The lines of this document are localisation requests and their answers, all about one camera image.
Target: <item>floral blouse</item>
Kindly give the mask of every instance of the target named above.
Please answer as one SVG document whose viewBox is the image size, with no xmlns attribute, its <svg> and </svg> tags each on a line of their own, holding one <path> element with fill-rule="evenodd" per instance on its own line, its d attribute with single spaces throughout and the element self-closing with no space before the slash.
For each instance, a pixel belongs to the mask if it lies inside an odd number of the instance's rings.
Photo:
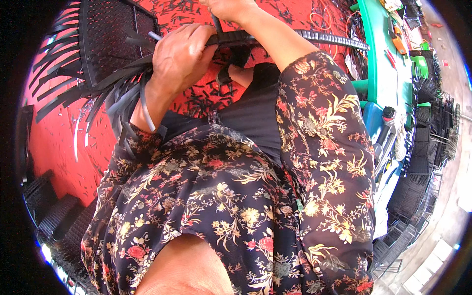
<svg viewBox="0 0 472 295">
<path fill-rule="evenodd" d="M 370 294 L 373 148 L 356 92 L 330 56 L 280 76 L 283 167 L 220 126 L 165 144 L 135 128 L 135 158 L 116 145 L 81 251 L 103 294 L 133 294 L 159 251 L 204 239 L 235 294 Z"/>
</svg>

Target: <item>orange tool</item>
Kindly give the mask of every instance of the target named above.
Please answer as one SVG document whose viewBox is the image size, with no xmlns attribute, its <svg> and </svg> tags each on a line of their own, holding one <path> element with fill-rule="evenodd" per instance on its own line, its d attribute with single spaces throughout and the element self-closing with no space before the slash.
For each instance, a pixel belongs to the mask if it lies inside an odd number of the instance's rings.
<svg viewBox="0 0 472 295">
<path fill-rule="evenodd" d="M 395 45 L 396 49 L 400 52 L 400 54 L 406 54 L 408 51 L 406 50 L 405 44 L 402 41 L 402 31 L 399 27 L 393 24 L 393 20 L 391 17 L 388 18 L 388 33 L 392 38 L 393 44 Z"/>
</svg>

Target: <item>concrete floor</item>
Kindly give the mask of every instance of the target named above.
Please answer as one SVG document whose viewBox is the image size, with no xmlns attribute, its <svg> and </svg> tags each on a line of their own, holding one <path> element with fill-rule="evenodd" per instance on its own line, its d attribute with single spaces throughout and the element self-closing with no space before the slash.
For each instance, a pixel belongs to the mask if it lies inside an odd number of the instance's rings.
<svg viewBox="0 0 472 295">
<path fill-rule="evenodd" d="M 456 45 L 454 36 L 446 23 L 431 5 L 423 2 L 423 11 L 429 24 L 440 23 L 442 28 L 429 27 L 433 36 L 432 44 L 439 60 L 446 59 L 448 67 L 441 66 L 442 90 L 455 98 L 461 105 L 461 113 L 472 117 L 472 92 L 469 89 L 462 55 Z M 457 205 L 460 196 L 470 196 L 469 182 L 472 178 L 472 122 L 462 118 L 460 124 L 459 144 L 455 159 L 443 169 L 441 190 L 430 224 L 414 245 L 401 254 L 403 265 L 399 273 L 387 273 L 374 284 L 374 295 L 409 295 L 402 285 L 423 264 L 439 239 L 450 246 L 459 244 L 465 223 L 470 213 Z M 421 292 L 428 293 L 430 285 L 440 276 L 441 269 L 431 277 Z"/>
</svg>

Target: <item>black skirt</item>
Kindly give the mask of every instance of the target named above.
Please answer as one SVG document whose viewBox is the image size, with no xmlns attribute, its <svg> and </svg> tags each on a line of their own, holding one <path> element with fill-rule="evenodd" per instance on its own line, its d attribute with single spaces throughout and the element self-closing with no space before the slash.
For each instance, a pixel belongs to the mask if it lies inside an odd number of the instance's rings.
<svg viewBox="0 0 472 295">
<path fill-rule="evenodd" d="M 281 166 L 280 133 L 275 113 L 279 76 L 280 71 L 275 64 L 257 64 L 253 81 L 241 98 L 219 110 L 216 120 L 220 125 L 243 133 Z M 167 128 L 163 142 L 208 123 L 208 118 L 190 118 L 169 110 L 161 122 Z"/>
</svg>

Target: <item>sleeve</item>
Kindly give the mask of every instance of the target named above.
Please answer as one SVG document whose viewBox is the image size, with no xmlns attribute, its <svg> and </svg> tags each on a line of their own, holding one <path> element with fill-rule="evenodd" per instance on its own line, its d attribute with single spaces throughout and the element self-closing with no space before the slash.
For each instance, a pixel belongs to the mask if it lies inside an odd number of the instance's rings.
<svg viewBox="0 0 472 295">
<path fill-rule="evenodd" d="M 123 144 L 120 145 L 118 139 L 111 154 L 108 169 L 97 188 L 98 200 L 95 214 L 80 245 L 82 262 L 89 273 L 90 280 L 104 294 L 113 292 L 109 292 L 101 284 L 102 278 L 108 278 L 110 272 L 103 261 L 101 243 L 107 233 L 108 222 L 115 209 L 116 200 L 131 175 L 150 162 L 162 141 L 162 136 L 158 133 L 149 134 L 133 125 L 131 128 L 134 134 L 128 134 L 125 138 L 129 149 Z"/>
<path fill-rule="evenodd" d="M 294 61 L 279 84 L 281 158 L 303 188 L 303 252 L 331 293 L 370 294 L 373 148 L 357 93 L 321 51 Z"/>
</svg>

